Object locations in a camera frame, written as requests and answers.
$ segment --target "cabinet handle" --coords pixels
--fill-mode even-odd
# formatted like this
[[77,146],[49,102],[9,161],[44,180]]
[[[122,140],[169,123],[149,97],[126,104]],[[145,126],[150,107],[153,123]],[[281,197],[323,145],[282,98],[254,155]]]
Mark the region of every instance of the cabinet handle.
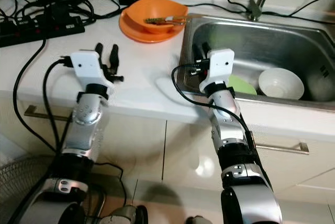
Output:
[[299,143],[300,150],[294,149],[294,148],[287,148],[287,147],[277,147],[275,145],[265,145],[265,144],[256,144],[256,147],[261,148],[261,149],[273,150],[273,151],[292,152],[292,153],[309,155],[308,145],[304,142]]
[[[34,117],[34,118],[49,118],[49,116],[47,114],[43,114],[43,113],[36,113],[35,110],[37,109],[36,106],[34,105],[29,105],[28,108],[26,109],[24,115],[27,117]],[[63,116],[53,116],[55,120],[58,121],[67,121],[68,118],[67,117],[63,117]]]

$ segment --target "stainless steel sink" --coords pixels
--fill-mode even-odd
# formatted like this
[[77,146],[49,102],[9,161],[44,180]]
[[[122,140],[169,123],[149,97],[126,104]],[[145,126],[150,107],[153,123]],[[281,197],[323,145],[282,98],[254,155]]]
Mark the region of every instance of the stainless steel sink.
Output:
[[[210,16],[193,18],[186,24],[181,64],[194,63],[192,45],[203,43],[211,49],[235,52],[233,74],[258,91],[258,95],[237,93],[237,99],[335,110],[335,49],[324,31]],[[258,77],[274,67],[288,69],[301,78],[305,92],[300,100],[261,95]],[[177,83],[185,92],[201,94],[198,77],[188,70],[180,70]]]

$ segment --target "white countertop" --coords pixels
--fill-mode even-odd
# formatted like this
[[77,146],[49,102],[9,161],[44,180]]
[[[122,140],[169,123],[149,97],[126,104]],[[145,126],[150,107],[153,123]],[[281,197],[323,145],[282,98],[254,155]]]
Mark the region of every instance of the white countertop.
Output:
[[[108,5],[107,9],[113,10],[109,3]],[[205,6],[192,7],[189,12],[242,18],[240,15]],[[172,69],[179,63],[183,32],[165,42],[139,43],[121,32],[118,19],[119,16],[97,21],[87,26],[85,33],[49,39],[45,49],[24,75],[18,98],[42,103],[44,73],[59,56],[69,55],[78,49],[91,50],[101,42],[104,45],[103,62],[106,62],[116,43],[120,59],[118,74],[123,75],[125,81],[116,83],[116,91],[111,98],[112,106],[109,108],[111,113],[207,123],[206,111],[181,98],[170,78]],[[334,32],[333,26],[330,31],[323,25],[296,19],[263,16],[261,21],[316,27],[327,30],[330,34]],[[0,96],[12,95],[17,74],[40,45],[41,41],[37,41],[0,49]],[[81,90],[73,69],[58,66],[49,77],[48,97],[51,105],[73,106],[77,93]],[[252,130],[335,141],[334,112],[245,101],[239,101],[239,104],[243,117]]]

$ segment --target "floor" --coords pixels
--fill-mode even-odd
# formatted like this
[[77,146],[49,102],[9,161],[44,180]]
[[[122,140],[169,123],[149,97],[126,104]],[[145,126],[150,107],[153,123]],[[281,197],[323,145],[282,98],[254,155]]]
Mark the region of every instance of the floor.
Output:
[[[122,206],[123,195],[117,178],[99,177],[108,197],[101,216]],[[220,193],[164,183],[126,180],[127,203],[145,205],[149,224],[184,224],[189,216],[201,215],[213,224],[223,223]],[[335,206],[280,200],[284,224],[335,224]]]

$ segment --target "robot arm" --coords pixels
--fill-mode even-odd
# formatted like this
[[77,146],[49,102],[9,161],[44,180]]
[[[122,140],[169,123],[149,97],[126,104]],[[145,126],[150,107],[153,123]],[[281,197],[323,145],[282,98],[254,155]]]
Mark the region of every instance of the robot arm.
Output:
[[[195,56],[197,66],[200,66],[196,73],[202,79],[200,91],[206,94],[210,103],[228,109],[241,119],[234,92],[226,87],[234,52],[230,49],[210,50],[207,56]],[[237,119],[222,110],[211,108],[209,118],[222,169],[224,223],[282,223],[281,210],[262,167],[252,133],[245,131]],[[194,218],[193,223],[206,223],[202,221],[205,220]]]
[[[103,130],[108,123],[109,96],[114,91],[113,81],[123,81],[115,76],[118,67],[116,45],[110,60],[117,64],[111,68],[101,63],[102,44],[95,51],[79,51],[71,54],[68,65],[74,67],[84,92],[79,92],[77,105],[73,109],[72,124],[62,150],[49,167],[48,176],[33,199],[21,210],[13,223],[78,223],[85,222],[82,202],[88,193],[91,169],[96,162]],[[131,223],[135,212],[126,206],[107,217],[104,223]]]

